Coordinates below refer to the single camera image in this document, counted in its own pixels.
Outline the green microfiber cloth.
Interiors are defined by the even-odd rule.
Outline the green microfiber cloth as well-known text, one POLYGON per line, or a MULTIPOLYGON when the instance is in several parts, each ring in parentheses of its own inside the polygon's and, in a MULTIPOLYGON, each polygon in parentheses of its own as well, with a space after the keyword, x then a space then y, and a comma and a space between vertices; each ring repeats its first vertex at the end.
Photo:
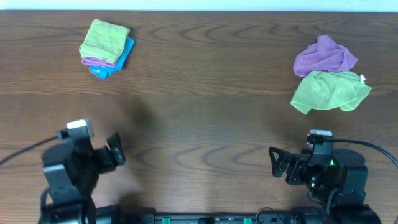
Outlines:
POLYGON ((115 63, 124 51, 129 33, 127 27, 94 19, 80 45, 80 56, 115 63))

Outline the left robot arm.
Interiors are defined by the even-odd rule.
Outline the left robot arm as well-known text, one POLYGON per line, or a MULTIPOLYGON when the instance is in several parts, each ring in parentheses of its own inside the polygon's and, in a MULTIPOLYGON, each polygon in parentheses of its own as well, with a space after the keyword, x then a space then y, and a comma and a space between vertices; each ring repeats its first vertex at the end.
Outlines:
POLYGON ((91 197, 100 174, 112 172, 126 161, 121 138, 114 133, 107 145, 94 149, 84 131, 58 132, 64 143, 42 155, 49 184, 40 198, 39 223, 121 223, 118 206, 96 208, 91 197))

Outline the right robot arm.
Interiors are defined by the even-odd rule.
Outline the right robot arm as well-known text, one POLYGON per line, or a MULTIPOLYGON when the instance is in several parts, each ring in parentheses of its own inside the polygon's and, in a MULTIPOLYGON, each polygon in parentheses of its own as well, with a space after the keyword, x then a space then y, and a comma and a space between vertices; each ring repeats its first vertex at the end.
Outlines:
POLYGON ((272 175, 287 174, 289 185, 305 185, 308 196, 322 206, 293 208, 284 223, 377 224, 381 219, 365 204, 368 168, 363 156, 348 149, 320 154, 303 149, 300 154, 269 148, 272 175))

